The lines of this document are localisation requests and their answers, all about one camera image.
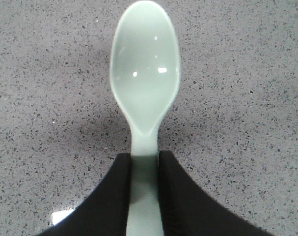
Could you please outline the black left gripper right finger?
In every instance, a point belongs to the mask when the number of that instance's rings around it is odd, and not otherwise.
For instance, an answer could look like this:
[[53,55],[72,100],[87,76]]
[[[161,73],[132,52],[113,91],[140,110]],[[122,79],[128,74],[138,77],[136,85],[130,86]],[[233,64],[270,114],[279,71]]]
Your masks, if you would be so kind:
[[170,151],[161,151],[159,203],[166,236],[267,236],[204,192]]

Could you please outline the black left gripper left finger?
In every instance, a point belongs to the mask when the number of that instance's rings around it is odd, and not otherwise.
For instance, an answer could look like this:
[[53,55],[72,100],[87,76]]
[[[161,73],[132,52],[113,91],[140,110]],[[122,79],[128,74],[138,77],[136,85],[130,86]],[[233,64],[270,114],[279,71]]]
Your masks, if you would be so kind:
[[130,202],[131,157],[116,156],[93,192],[65,219],[41,236],[124,236]]

